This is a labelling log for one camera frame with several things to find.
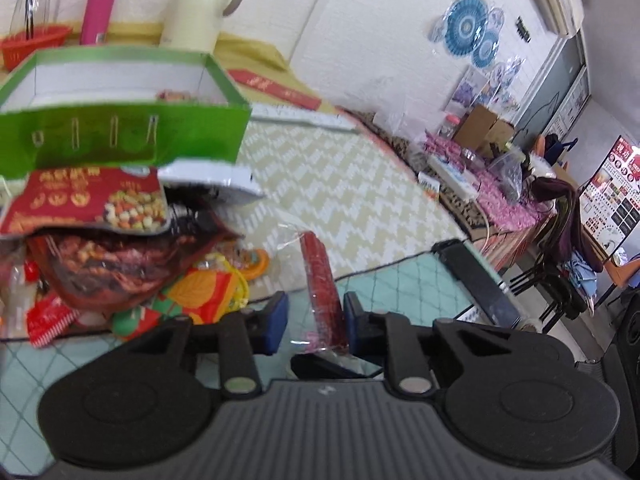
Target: ceiling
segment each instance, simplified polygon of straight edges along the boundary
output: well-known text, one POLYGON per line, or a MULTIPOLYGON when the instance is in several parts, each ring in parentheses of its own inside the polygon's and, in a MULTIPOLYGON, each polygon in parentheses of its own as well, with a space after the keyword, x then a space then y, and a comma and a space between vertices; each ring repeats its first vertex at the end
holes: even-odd
POLYGON ((583 0, 593 97, 640 140, 640 0, 583 0))

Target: pink cloth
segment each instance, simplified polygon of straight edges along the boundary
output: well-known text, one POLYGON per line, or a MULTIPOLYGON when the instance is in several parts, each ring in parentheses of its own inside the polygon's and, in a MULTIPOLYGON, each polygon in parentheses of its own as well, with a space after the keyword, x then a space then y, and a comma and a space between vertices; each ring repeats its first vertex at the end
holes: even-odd
MULTIPOLYGON (((427 153, 445 156, 460 169, 463 167, 460 163, 461 148, 452 140, 427 134, 424 150, 427 153)), ((489 222, 500 231, 524 231, 548 215, 548 208, 545 205, 529 200, 528 196, 521 200, 521 203, 510 205, 491 173, 485 170, 474 174, 481 183, 478 203, 486 213, 489 222)))

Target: red plastic basket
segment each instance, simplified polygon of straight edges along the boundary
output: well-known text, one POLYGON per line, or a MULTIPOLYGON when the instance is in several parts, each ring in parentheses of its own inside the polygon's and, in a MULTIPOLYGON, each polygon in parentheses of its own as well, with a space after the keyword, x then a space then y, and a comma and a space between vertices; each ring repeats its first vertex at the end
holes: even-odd
POLYGON ((40 25, 33 29, 33 38, 30 40, 26 39, 26 32, 7 36, 0 41, 4 67, 13 70, 36 50, 62 46, 72 30, 66 25, 40 25))

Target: teal quilted cloth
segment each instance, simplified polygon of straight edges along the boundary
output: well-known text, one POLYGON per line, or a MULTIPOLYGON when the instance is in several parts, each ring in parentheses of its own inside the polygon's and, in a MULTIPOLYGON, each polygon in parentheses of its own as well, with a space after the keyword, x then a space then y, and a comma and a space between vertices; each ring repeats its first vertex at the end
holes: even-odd
MULTIPOLYGON (((413 324, 431 325, 439 317, 455 317, 472 301, 437 257, 424 253, 337 282, 340 297, 358 294, 365 310, 399 312, 413 324)), ((287 376, 287 363, 296 351, 291 340, 315 330, 306 290, 290 293, 289 325, 275 356, 256 356, 263 383, 287 376)), ((0 462, 13 474, 37 474, 52 461, 38 422, 36 408, 44 390, 60 377, 118 345, 111 335, 56 341, 36 350, 27 342, 0 346, 0 462)), ((215 358, 205 356, 197 377, 218 385, 215 358)))

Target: pink bottle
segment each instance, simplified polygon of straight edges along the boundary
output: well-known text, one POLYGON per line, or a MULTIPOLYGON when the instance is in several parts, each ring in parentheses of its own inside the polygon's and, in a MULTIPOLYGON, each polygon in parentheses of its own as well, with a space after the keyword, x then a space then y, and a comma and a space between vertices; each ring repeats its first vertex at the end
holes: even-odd
POLYGON ((80 33, 81 45, 104 43, 114 0, 87 0, 80 33))

